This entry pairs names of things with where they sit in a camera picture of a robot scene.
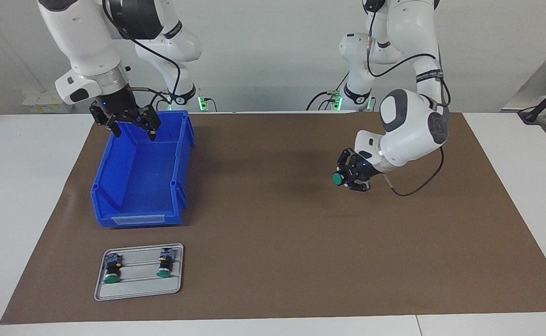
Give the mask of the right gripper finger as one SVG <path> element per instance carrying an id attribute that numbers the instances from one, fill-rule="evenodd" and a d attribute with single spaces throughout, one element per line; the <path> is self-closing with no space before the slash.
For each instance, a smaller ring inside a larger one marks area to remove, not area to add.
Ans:
<path id="1" fill-rule="evenodd" d="M 142 128 L 147 133 L 149 140 L 155 142 L 156 132 L 161 125 L 161 119 L 154 108 L 138 108 L 138 117 L 136 117 L 136 125 Z"/>
<path id="2" fill-rule="evenodd" d="M 119 138 L 121 136 L 121 128 L 119 127 L 119 124 L 117 124 L 116 117 L 114 115 L 105 113 L 99 105 L 89 106 L 89 111 L 96 124 L 99 126 L 104 126 L 110 130 L 115 138 Z"/>

